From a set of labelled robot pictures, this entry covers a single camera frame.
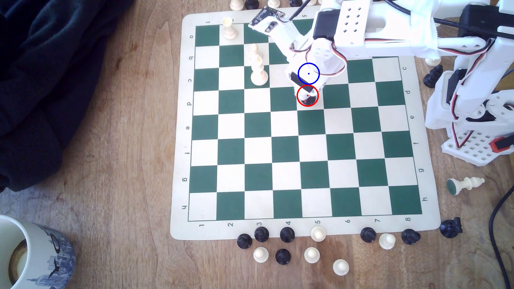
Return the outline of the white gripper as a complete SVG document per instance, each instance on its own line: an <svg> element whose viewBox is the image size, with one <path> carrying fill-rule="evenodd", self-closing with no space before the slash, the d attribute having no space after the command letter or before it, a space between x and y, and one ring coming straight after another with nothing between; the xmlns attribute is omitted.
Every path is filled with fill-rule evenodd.
<svg viewBox="0 0 514 289"><path fill-rule="evenodd" d="M323 87L345 70L346 59L333 46L334 25L317 21L273 21L273 42L284 55L273 64L274 87Z"/></svg>

